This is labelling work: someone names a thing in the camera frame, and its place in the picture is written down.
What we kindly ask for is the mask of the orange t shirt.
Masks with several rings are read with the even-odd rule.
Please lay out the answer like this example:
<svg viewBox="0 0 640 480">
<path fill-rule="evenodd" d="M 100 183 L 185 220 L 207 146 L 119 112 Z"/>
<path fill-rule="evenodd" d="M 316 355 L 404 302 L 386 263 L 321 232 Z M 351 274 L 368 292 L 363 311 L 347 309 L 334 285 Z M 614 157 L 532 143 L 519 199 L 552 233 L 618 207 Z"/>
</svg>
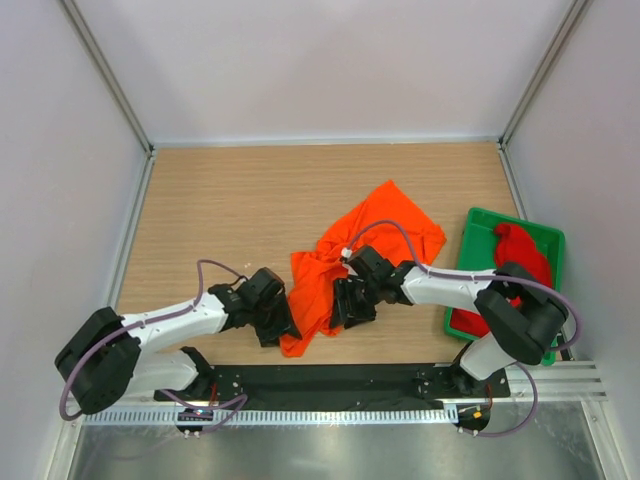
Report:
<svg viewBox="0 0 640 480">
<path fill-rule="evenodd" d="M 446 243 L 442 228 L 434 223 L 396 184 L 389 180 L 374 189 L 349 213 L 337 220 L 311 251 L 290 256 L 293 288 L 288 303 L 300 338 L 280 337 L 281 353 L 300 357 L 314 336 L 337 336 L 343 328 L 330 326 L 333 283 L 347 276 L 342 250 L 373 247 L 397 265 L 418 258 L 432 263 Z"/>
</svg>

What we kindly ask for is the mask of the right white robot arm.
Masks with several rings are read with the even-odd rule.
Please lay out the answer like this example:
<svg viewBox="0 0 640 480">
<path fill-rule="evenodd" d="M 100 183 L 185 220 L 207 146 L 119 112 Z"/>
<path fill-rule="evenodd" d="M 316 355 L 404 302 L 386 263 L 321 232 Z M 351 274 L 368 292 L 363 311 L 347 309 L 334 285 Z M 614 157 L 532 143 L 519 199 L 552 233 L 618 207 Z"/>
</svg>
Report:
<svg viewBox="0 0 640 480">
<path fill-rule="evenodd" d="M 364 246 L 344 252 L 342 264 L 347 275 L 333 284 L 333 328 L 373 321 L 381 302 L 434 304 L 480 316 L 487 333 L 469 342 L 444 374 L 445 383 L 464 396 L 481 392 L 507 366 L 540 364 L 570 313 L 555 290 L 513 262 L 497 270 L 448 270 L 416 260 L 393 264 Z"/>
</svg>

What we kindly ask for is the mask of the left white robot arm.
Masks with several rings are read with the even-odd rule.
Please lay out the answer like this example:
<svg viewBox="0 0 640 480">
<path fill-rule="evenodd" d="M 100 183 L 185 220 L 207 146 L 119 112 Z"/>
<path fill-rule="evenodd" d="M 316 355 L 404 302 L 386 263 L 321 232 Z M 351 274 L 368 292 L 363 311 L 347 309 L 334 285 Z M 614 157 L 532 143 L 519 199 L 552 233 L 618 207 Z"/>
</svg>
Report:
<svg viewBox="0 0 640 480">
<path fill-rule="evenodd" d="M 233 283 L 200 285 L 193 299 L 161 309 L 125 315 L 110 306 L 98 309 L 54 360 L 65 381 L 61 417 L 75 417 L 67 409 L 69 399 L 82 415 L 145 394 L 202 400 L 215 373 L 187 340 L 243 327 L 253 328 L 263 347 L 278 345 L 284 335 L 301 336 L 284 282 L 266 267 Z"/>
</svg>

